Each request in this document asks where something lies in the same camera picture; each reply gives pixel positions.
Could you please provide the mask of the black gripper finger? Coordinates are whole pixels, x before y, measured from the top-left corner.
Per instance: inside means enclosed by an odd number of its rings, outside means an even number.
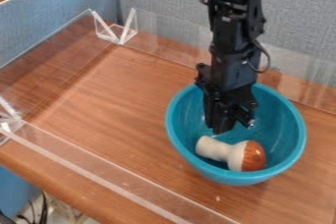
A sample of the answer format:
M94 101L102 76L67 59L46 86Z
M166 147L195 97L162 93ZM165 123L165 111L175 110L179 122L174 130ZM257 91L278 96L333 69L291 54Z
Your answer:
M215 135L233 129L235 120L230 112L233 104L218 93L203 95L205 121L206 126Z
M234 119L245 128L251 128L254 126L254 110L257 108L257 101L254 99L235 100L234 104Z

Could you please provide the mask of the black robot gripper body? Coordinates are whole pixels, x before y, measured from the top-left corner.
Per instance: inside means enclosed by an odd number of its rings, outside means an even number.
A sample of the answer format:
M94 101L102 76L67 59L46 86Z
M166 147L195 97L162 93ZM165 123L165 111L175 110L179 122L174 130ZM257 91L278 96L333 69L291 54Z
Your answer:
M257 107L251 85L259 73L261 50L247 45L241 50L223 52L209 47L210 64L197 64L195 85L203 92L206 110L218 106L239 106L246 110Z

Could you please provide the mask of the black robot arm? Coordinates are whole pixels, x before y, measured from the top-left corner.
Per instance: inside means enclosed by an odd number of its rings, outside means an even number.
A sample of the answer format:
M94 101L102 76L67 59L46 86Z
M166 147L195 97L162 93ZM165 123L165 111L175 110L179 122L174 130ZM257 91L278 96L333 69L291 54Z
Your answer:
M251 86L267 69L269 56L257 37L266 19L262 0L199 0L207 6L210 63L197 65L195 85L203 93L205 122L218 135L235 124L254 125L257 101Z

